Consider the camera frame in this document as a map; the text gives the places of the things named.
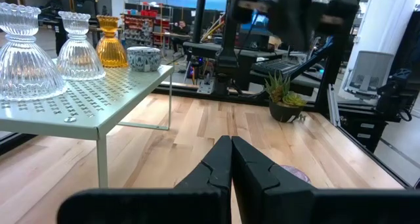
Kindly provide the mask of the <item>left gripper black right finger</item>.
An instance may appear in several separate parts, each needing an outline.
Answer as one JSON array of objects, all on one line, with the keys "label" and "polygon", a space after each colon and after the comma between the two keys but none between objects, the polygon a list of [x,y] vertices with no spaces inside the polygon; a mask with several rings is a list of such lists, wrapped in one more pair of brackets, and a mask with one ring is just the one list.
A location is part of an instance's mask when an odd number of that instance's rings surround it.
[{"label": "left gripper black right finger", "polygon": [[243,223],[419,224],[419,191],[317,189],[240,137],[232,177]]}]

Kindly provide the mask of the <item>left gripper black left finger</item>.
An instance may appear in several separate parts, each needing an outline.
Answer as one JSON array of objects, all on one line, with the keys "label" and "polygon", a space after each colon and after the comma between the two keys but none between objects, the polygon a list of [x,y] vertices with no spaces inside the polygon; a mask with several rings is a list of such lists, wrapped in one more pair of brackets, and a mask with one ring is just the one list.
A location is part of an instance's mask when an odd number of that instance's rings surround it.
[{"label": "left gripper black left finger", "polygon": [[87,189],[60,205],[58,223],[230,223],[232,141],[220,137],[173,188]]}]

